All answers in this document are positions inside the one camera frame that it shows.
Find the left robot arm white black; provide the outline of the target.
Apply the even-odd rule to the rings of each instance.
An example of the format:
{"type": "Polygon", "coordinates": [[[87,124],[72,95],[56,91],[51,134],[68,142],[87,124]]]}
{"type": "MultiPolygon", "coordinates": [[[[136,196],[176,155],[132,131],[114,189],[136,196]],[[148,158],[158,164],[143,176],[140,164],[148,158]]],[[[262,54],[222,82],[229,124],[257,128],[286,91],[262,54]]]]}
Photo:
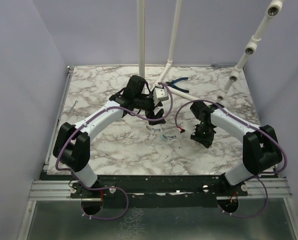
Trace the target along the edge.
{"type": "Polygon", "coordinates": [[[144,111],[144,120],[152,126],[165,123],[164,110],[154,110],[169,99],[168,90],[160,85],[144,93],[146,87],[148,82],[144,78],[133,75],[126,87],[113,94],[98,111],[75,124],[65,122],[60,126],[52,154],[57,164],[66,165],[66,170],[83,183],[86,196],[99,193],[98,176],[89,164],[91,142],[99,133],[127,114],[138,117],[135,109],[144,111]]]}

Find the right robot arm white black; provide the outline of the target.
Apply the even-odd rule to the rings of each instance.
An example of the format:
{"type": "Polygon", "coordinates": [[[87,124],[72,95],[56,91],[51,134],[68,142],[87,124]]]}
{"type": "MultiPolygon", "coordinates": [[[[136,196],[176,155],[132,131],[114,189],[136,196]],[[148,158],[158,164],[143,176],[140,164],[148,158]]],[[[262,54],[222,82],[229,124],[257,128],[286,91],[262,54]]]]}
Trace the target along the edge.
{"type": "Polygon", "coordinates": [[[217,103],[206,105],[203,101],[197,101],[190,106],[190,110],[200,121],[195,125],[190,139],[209,148],[218,127],[242,143],[242,162],[224,173],[223,180],[218,183],[221,194],[229,196],[236,190],[236,185],[282,161],[282,151],[277,146],[277,136],[270,125],[259,126],[243,121],[217,103]]]}

